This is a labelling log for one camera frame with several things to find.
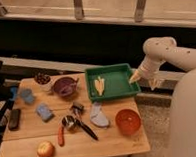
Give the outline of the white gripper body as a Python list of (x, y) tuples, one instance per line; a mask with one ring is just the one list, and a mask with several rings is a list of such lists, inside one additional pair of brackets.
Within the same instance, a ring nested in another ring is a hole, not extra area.
[(164, 63), (164, 60), (145, 57), (138, 67), (139, 75), (147, 80), (152, 80), (158, 73), (160, 66)]

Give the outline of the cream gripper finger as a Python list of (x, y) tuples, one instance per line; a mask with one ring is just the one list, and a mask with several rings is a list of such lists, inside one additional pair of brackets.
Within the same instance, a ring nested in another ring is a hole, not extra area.
[(134, 73), (131, 75), (129, 83), (135, 83), (136, 81), (138, 81), (141, 78), (140, 72), (139, 70), (135, 70)]
[(155, 79), (151, 79), (149, 81), (149, 86), (151, 90), (155, 90), (157, 87), (159, 87), (162, 83), (161, 79), (155, 78)]

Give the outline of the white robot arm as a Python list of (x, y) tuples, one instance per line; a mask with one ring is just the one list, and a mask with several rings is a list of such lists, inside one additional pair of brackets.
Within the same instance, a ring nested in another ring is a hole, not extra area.
[(169, 63), (182, 70), (170, 105), (166, 157), (196, 157), (196, 49), (179, 47), (170, 36), (147, 39), (143, 50), (145, 56), (130, 83), (143, 78), (154, 90), (167, 79), (159, 71), (161, 65)]

